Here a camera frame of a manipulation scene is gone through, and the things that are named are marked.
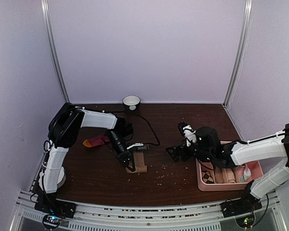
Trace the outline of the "tan rolled sock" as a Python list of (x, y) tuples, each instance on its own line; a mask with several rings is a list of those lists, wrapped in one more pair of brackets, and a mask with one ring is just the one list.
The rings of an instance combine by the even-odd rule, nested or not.
[(220, 168), (215, 168), (214, 175), (215, 175), (215, 181), (217, 184), (224, 183), (223, 171)]

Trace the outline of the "pink divided organizer box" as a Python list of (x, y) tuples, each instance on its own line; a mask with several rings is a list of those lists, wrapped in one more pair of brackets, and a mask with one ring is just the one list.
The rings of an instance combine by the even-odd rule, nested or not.
[(203, 192), (243, 190), (252, 180), (263, 176), (259, 161), (233, 165), (229, 156), (238, 141), (209, 141), (196, 143), (198, 188)]

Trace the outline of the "black argyle rolled sock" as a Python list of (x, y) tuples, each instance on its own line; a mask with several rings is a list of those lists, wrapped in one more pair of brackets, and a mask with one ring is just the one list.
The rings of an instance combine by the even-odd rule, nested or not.
[(202, 181), (205, 184), (214, 184), (214, 179), (209, 171), (201, 171)]

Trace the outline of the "right circuit board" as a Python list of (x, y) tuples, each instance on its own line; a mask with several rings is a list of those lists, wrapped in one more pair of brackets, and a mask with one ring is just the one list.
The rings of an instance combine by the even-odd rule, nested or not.
[(236, 218), (236, 224), (240, 228), (243, 228), (243, 229), (250, 228), (251, 226), (253, 226), (254, 223), (255, 223), (255, 217), (252, 215)]

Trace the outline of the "black white small bowl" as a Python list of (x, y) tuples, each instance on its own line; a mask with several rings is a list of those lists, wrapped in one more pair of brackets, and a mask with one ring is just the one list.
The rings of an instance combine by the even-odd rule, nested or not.
[(123, 106), (127, 111), (135, 111), (140, 107), (141, 99), (138, 96), (126, 96), (122, 100)]

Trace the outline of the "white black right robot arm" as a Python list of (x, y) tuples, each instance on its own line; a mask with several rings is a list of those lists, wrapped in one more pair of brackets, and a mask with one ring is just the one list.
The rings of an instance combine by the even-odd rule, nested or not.
[(185, 141), (166, 148), (174, 162), (191, 157), (214, 167), (234, 168), (248, 162), (280, 157), (281, 161), (262, 177), (252, 180), (244, 189), (237, 208), (248, 212), (271, 190), (289, 180), (289, 123), (273, 135), (252, 141), (235, 140), (222, 143), (215, 129), (200, 127), (196, 130), (185, 123), (178, 124)]

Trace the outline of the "tan ribbed sock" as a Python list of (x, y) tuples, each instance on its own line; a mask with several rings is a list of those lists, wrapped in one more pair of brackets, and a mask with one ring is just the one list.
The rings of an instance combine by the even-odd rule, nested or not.
[(135, 162), (135, 171), (130, 171), (126, 168), (126, 172), (129, 174), (138, 174), (138, 173), (146, 173), (147, 165), (145, 164), (144, 153), (141, 152), (133, 152), (134, 162)]

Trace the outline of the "purple orange striped sock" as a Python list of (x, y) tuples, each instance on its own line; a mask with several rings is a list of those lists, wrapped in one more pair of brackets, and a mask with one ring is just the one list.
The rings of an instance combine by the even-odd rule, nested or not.
[(94, 148), (109, 143), (110, 140), (106, 135), (100, 135), (94, 138), (87, 139), (83, 142), (83, 145), (87, 148)]

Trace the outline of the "aluminium right side rail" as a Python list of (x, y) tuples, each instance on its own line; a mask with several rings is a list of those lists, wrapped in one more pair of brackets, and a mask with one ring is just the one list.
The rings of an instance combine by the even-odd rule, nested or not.
[(228, 109), (224, 104), (223, 104), (223, 108), (224, 108), (225, 112), (227, 113), (229, 119), (231, 120), (231, 122), (232, 122), (232, 124), (233, 124), (233, 126), (234, 126), (234, 128), (235, 128), (235, 130), (236, 130), (236, 132), (238, 133), (239, 138), (240, 138), (241, 140), (244, 140), (244, 136), (242, 135), (242, 133), (241, 133), (238, 125), (236, 124), (235, 120), (233, 119), (233, 117), (232, 117), (229, 109)]

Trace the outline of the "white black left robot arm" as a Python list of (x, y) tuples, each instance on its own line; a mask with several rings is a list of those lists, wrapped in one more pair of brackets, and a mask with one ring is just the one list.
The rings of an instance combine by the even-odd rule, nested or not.
[(57, 192), (59, 176), (64, 172), (62, 164), (65, 156), (76, 143), (79, 130), (83, 127), (104, 128), (117, 153), (116, 159), (129, 171), (135, 171), (132, 151), (145, 144), (126, 144), (124, 137), (132, 131), (124, 118), (65, 103), (50, 122), (48, 139), (44, 144), (45, 157), (39, 174), (39, 186), (46, 194)]

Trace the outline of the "white scalloped bowl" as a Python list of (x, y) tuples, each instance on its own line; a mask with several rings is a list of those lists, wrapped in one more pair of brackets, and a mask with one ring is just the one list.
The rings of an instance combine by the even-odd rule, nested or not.
[(62, 187), (65, 181), (66, 181), (66, 171), (64, 167), (61, 167), (57, 180), (57, 188), (59, 189), (60, 187)]

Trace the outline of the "circuit board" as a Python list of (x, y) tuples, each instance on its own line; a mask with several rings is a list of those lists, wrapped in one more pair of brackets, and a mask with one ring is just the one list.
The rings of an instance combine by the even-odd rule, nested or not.
[(240, 228), (243, 228), (243, 229), (250, 228), (251, 226), (253, 226), (254, 223), (255, 223), (255, 217), (252, 215), (236, 218), (236, 224)]
[(47, 229), (56, 229), (62, 223), (62, 218), (52, 214), (47, 214), (42, 218), (42, 224)]

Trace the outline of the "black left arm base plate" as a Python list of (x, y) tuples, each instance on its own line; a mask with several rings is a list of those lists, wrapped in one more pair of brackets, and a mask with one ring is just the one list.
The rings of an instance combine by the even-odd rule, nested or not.
[(51, 202), (38, 201), (35, 203), (34, 209), (47, 214), (53, 214), (61, 218), (73, 218), (76, 211), (76, 204), (56, 200), (54, 205)]

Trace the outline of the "left circuit board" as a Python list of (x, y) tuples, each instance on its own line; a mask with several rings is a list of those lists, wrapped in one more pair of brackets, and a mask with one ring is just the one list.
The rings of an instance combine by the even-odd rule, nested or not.
[(62, 223), (62, 218), (52, 214), (47, 214), (42, 218), (42, 224), (47, 229), (56, 229)]

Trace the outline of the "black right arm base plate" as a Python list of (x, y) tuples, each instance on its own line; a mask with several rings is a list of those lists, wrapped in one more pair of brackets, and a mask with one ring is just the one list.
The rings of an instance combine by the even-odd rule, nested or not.
[(246, 202), (242, 199), (227, 200), (220, 204), (223, 217), (239, 216), (246, 213), (253, 213), (255, 210), (262, 208), (262, 203), (257, 201), (255, 203)]

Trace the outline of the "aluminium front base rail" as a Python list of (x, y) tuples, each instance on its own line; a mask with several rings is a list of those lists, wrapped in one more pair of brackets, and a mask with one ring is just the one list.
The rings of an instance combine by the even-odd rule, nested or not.
[[(34, 209), (37, 196), (31, 195), (20, 191), (8, 231), (47, 231), (41, 223), (45, 213)], [(264, 217), (251, 229), (237, 224), (249, 213), (226, 218), (220, 206), (223, 201), (151, 207), (72, 202), (74, 217), (64, 219), (55, 231), (289, 231), (277, 194), (273, 191), (268, 196)]]

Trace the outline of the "aluminium left corner post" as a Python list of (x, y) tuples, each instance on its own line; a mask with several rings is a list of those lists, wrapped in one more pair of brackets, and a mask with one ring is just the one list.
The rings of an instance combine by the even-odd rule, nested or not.
[(53, 29), (52, 29), (51, 17), (50, 17), (50, 11), (49, 11), (49, 3), (48, 3), (48, 0), (41, 0), (40, 2), (41, 2), (41, 9), (42, 9), (42, 14), (44, 18), (46, 33), (48, 37), (48, 42), (50, 46), (51, 57), (53, 61), (55, 74), (58, 80), (59, 88), (64, 98), (64, 101), (70, 102), (66, 85), (65, 85), (63, 75), (62, 75), (62, 70), (59, 64), (59, 58), (58, 58), (56, 46), (55, 46), (55, 40), (53, 36)]

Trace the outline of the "aluminium right corner post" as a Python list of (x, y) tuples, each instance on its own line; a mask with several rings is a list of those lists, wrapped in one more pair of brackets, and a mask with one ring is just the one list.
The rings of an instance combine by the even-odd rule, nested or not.
[(240, 72), (240, 67), (243, 59), (243, 55), (245, 52), (248, 36), (249, 36), (249, 30), (250, 30), (250, 23), (251, 23), (251, 18), (252, 18), (252, 9), (253, 9), (253, 0), (246, 0), (245, 1), (245, 8), (244, 8), (244, 14), (243, 14), (243, 20), (242, 20), (242, 26), (241, 26), (241, 32), (240, 32), (240, 37), (238, 41), (238, 48), (236, 52), (236, 58), (230, 78), (230, 82), (228, 85), (228, 90), (225, 96), (225, 100), (223, 103), (224, 108), (229, 108), (230, 103), (232, 100), (232, 97), (234, 95), (238, 77), (239, 77), (239, 72)]

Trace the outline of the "beige rolled sock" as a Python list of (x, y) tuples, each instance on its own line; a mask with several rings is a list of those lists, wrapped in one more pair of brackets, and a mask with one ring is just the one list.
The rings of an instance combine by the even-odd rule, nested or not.
[(236, 183), (236, 178), (231, 168), (226, 169), (226, 176), (228, 183)]

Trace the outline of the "aluminium corner post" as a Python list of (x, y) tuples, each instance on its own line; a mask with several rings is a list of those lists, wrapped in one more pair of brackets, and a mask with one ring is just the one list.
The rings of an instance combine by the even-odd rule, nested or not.
[(232, 100), (232, 97), (234, 95), (238, 77), (239, 77), (239, 72), (240, 72), (240, 67), (243, 59), (243, 55), (245, 52), (248, 36), (249, 36), (249, 30), (250, 30), (250, 23), (251, 23), (251, 18), (252, 18), (252, 9), (253, 9), (253, 0), (246, 0), (245, 1), (245, 8), (244, 8), (244, 14), (243, 14), (243, 20), (242, 20), (242, 26), (241, 26), (241, 32), (240, 32), (240, 37), (238, 41), (238, 48), (236, 52), (236, 58), (230, 78), (230, 82), (228, 85), (228, 90), (225, 96), (225, 100), (223, 103), (224, 108), (229, 108), (230, 103)]
[(49, 3), (48, 3), (48, 0), (41, 0), (40, 2), (41, 2), (41, 9), (42, 9), (42, 14), (44, 18), (46, 33), (48, 37), (48, 42), (50, 46), (51, 57), (53, 61), (55, 74), (58, 80), (59, 88), (64, 98), (64, 101), (70, 102), (66, 85), (65, 85), (63, 75), (62, 75), (62, 70), (59, 64), (59, 58), (58, 58), (56, 46), (55, 46), (55, 40), (53, 36), (53, 29), (52, 29), (51, 17), (50, 17), (50, 11), (49, 11)]

